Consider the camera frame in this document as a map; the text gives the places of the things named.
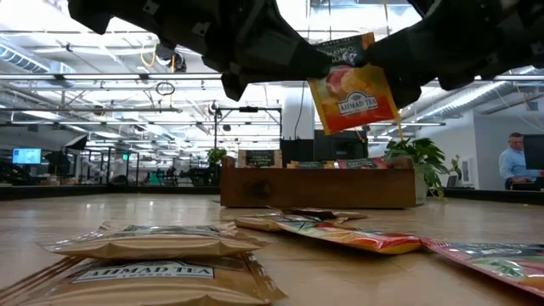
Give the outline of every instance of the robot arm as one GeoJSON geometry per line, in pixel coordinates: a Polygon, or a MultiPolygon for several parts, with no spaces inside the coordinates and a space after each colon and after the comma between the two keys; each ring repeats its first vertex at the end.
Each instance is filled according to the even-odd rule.
{"type": "Polygon", "coordinates": [[[202,54],[223,73],[227,96],[238,100],[248,83],[305,80],[329,71],[327,56],[280,16],[274,0],[70,0],[71,17],[104,33],[116,16],[155,33],[161,45],[202,54]]]}
{"type": "MultiPolygon", "coordinates": [[[[544,66],[544,0],[408,0],[423,20],[376,42],[367,63],[387,74],[395,103],[416,101],[438,78],[444,89],[475,76],[491,79],[512,68],[544,66]]],[[[71,17],[104,33],[116,16],[202,54],[223,73],[227,96],[248,83],[324,77],[330,60],[282,18],[275,0],[70,0],[71,17]]]]}

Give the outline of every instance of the wooden box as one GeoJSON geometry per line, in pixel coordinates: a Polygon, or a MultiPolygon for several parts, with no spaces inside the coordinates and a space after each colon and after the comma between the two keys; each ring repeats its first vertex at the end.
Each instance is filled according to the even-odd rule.
{"type": "Polygon", "coordinates": [[[236,168],[223,159],[224,207],[405,208],[416,205],[413,169],[236,168]]]}

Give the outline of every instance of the wall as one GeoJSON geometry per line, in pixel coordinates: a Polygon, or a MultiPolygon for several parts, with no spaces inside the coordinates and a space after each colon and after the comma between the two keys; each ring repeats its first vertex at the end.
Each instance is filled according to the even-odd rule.
{"type": "Polygon", "coordinates": [[[312,93],[306,87],[286,88],[283,102],[283,139],[313,139],[315,105],[312,93]]]}
{"type": "MultiPolygon", "coordinates": [[[[527,117],[535,126],[535,118],[527,117]]],[[[474,118],[476,150],[478,152],[479,187],[482,190],[503,190],[499,175],[499,155],[507,148],[508,135],[543,133],[518,117],[476,116],[474,118]]]]}
{"type": "MultiPolygon", "coordinates": [[[[443,120],[443,127],[423,127],[416,135],[430,138],[445,153],[445,166],[451,167],[451,159],[459,155],[462,160],[472,159],[473,187],[479,186],[479,169],[476,165],[477,148],[474,135],[473,112],[467,111],[461,118],[443,120]]],[[[449,175],[441,175],[442,185],[446,186],[449,175]]]]}

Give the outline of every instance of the wooden table surface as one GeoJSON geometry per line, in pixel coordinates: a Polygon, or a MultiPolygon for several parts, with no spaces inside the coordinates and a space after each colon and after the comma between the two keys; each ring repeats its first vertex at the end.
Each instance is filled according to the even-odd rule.
{"type": "MultiPolygon", "coordinates": [[[[266,210],[221,208],[209,195],[92,195],[0,202],[0,287],[60,257],[36,246],[130,224],[216,224],[266,210]]],[[[452,199],[370,210],[364,228],[449,241],[544,243],[544,207],[452,199]]],[[[425,252],[379,256],[296,235],[246,230],[273,244],[256,253],[289,296],[276,305],[539,305],[544,300],[425,252]]]]}

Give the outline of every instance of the man in blue shirt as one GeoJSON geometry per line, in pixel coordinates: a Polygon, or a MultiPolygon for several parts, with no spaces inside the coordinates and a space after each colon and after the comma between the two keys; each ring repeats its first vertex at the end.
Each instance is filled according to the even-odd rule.
{"type": "Polygon", "coordinates": [[[535,182],[542,176],[540,170],[527,170],[525,166],[524,135],[512,133],[508,138],[508,149],[499,157],[499,169],[505,179],[504,187],[510,190],[512,183],[535,182]]]}

